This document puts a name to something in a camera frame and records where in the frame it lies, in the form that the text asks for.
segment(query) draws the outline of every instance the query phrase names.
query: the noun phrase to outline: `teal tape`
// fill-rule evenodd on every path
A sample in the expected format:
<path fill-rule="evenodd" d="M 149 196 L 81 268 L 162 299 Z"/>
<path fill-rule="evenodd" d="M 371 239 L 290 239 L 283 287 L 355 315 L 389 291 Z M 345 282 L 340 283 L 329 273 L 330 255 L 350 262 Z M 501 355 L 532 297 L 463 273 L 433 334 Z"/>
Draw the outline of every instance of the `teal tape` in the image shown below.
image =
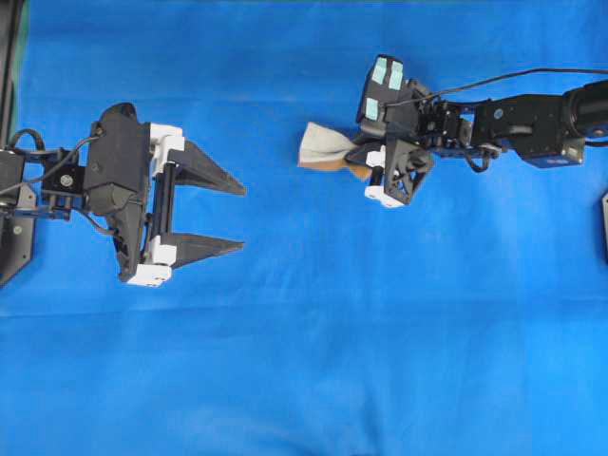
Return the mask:
<path fill-rule="evenodd" d="M 401 62 L 392 62 L 390 67 L 389 88 L 393 90 L 401 89 L 401 81 L 403 81 L 403 64 Z"/>
<path fill-rule="evenodd" d="M 382 84 L 384 82 L 385 74 L 387 74 L 387 59 L 378 57 L 376 65 L 373 68 L 373 73 L 371 74 L 371 79 L 378 84 Z"/>
<path fill-rule="evenodd" d="M 371 121 L 378 120 L 378 101 L 373 98 L 366 98 L 365 101 L 365 117 Z"/>

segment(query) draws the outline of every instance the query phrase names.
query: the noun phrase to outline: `blue fabric background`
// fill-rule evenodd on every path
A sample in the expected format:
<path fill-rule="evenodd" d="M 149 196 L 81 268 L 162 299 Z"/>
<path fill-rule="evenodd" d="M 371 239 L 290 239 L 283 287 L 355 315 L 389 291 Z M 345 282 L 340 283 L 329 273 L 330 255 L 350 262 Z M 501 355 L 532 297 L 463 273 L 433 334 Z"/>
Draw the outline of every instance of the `blue fabric background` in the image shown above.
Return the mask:
<path fill-rule="evenodd" d="M 0 294 L 0 454 L 592 455 L 608 451 L 604 150 L 478 176 L 438 161 L 408 208 L 295 167 L 353 129 L 379 52 L 432 89 L 606 67 L 595 2 L 31 2 L 18 127 L 70 146 L 111 104 L 180 125 L 248 188 L 179 189 L 174 227 L 246 241 L 157 290 L 107 238 L 42 221 Z M 559 93 L 538 75 L 452 97 Z M 32 175 L 37 169 L 28 171 Z"/>

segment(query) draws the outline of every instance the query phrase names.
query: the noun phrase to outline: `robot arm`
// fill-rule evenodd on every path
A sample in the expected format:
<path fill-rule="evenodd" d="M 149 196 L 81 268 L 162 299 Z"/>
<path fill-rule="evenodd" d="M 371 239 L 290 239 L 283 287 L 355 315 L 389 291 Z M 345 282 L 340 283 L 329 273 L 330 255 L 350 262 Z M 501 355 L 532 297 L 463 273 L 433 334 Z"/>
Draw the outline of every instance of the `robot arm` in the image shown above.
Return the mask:
<path fill-rule="evenodd" d="M 360 144 L 346 162 L 371 168 L 366 197 L 409 204 L 433 156 L 465 159 L 475 172 L 509 149 L 540 168 L 582 164 L 585 145 L 608 136 L 608 81 L 563 95 L 521 95 L 478 103 L 438 100 L 406 80 L 403 64 L 377 57 L 357 112 Z M 472 115 L 470 122 L 463 118 Z"/>
<path fill-rule="evenodd" d="M 16 147 L 25 134 L 32 136 L 37 151 Z M 80 165 L 78 150 L 85 143 L 87 161 Z M 25 162 L 42 164 L 45 173 L 23 180 Z M 156 185 L 148 214 L 150 175 Z M 42 182 L 42 205 L 36 205 L 29 187 L 35 181 Z M 29 261 L 33 219 L 69 220 L 73 210 L 91 220 L 89 213 L 105 218 L 108 228 L 98 226 L 98 231 L 112 236 L 119 279 L 134 285 L 159 286 L 181 266 L 242 248 L 242 242 L 174 233 L 176 185 L 245 194 L 180 128 L 139 123 L 132 104 L 106 110 L 90 137 L 70 151 L 46 151 L 38 133 L 21 130 L 0 150 L 0 285 Z"/>

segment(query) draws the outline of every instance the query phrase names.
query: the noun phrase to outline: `black cable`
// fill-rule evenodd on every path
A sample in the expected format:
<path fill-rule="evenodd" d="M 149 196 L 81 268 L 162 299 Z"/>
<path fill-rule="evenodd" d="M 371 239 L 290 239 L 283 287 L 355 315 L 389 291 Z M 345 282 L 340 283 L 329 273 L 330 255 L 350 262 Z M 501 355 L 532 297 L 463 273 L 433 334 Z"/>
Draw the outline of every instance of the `black cable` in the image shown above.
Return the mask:
<path fill-rule="evenodd" d="M 466 163 L 468 163 L 468 165 L 471 167 L 471 169 L 476 173 L 483 173 L 490 165 L 490 155 L 487 152 L 484 152 L 484 154 L 482 155 L 481 166 L 475 161 L 473 161 L 473 158 L 471 157 L 468 151 L 465 152 L 465 160 Z"/>
<path fill-rule="evenodd" d="M 606 147 L 608 146 L 608 141 L 585 141 L 585 145 L 589 147 Z"/>
<path fill-rule="evenodd" d="M 83 216 L 85 219 L 87 219 L 91 225 L 93 225 L 93 229 L 98 232 L 100 235 L 104 235 L 104 236 L 114 236 L 114 234 L 116 233 L 116 231 L 114 230 L 110 230 L 108 228 L 104 228 L 102 225 L 100 225 L 99 223 L 97 223 L 97 221 L 95 221 L 89 214 L 87 211 L 84 211 L 82 209 L 74 209 L 77 213 L 79 213 L 81 216 Z"/>
<path fill-rule="evenodd" d="M 61 149 L 50 149 L 50 150 L 29 150 L 20 149 L 19 147 L 0 149 L 7 152 L 13 152 L 17 155 L 55 155 L 61 151 Z"/>
<path fill-rule="evenodd" d="M 525 69 L 524 71 L 516 71 L 514 73 L 507 73 L 502 76 L 496 76 L 494 78 L 484 79 L 477 83 L 462 85 L 460 87 L 448 88 L 446 90 L 440 90 L 439 92 L 431 93 L 425 97 L 416 98 L 413 100 L 402 100 L 401 102 L 386 103 L 384 106 L 401 106 L 408 105 L 410 103 L 418 103 L 423 100 L 432 100 L 433 98 L 441 97 L 449 93 L 462 92 L 471 88 L 485 86 L 486 84 L 496 83 L 504 79 L 517 78 L 519 76 L 525 76 L 526 74 L 532 73 L 578 73 L 578 74 L 608 74 L 608 69 L 587 69 L 587 68 L 533 68 Z"/>
<path fill-rule="evenodd" d="M 42 176 L 39 176 L 35 179 L 30 179 L 30 180 L 23 180 L 19 183 L 15 183 L 14 185 L 10 185 L 7 188 L 3 188 L 2 190 L 0 190 L 0 195 L 4 195 L 5 193 L 11 192 L 12 190 L 14 190 L 15 188 L 21 188 L 24 185 L 29 185 L 32 183 L 36 183 L 39 181 L 43 181 L 44 179 L 48 178 L 49 176 L 52 176 L 54 173 L 56 173 L 64 164 L 66 164 L 66 162 L 71 159 L 78 151 L 79 149 L 87 144 L 90 143 L 92 141 L 95 141 L 99 138 L 99 136 L 90 136 L 88 138 L 84 138 L 83 140 L 78 141 L 78 143 L 76 144 L 76 146 L 70 150 L 69 152 L 67 152 L 66 156 L 63 157 L 61 160 L 57 161 L 57 163 L 55 163 L 45 174 L 43 174 Z"/>

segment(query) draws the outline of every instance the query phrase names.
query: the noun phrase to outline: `mounting plate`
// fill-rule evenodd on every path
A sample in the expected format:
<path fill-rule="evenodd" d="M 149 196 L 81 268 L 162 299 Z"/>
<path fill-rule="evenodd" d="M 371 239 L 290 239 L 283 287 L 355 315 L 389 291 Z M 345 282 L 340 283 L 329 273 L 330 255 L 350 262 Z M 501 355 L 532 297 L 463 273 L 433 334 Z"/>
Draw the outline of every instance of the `mounting plate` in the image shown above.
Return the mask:
<path fill-rule="evenodd" d="M 20 209 L 34 209 L 36 194 L 28 185 L 19 192 Z M 31 261 L 34 218 L 0 219 L 0 287 L 3 287 Z"/>

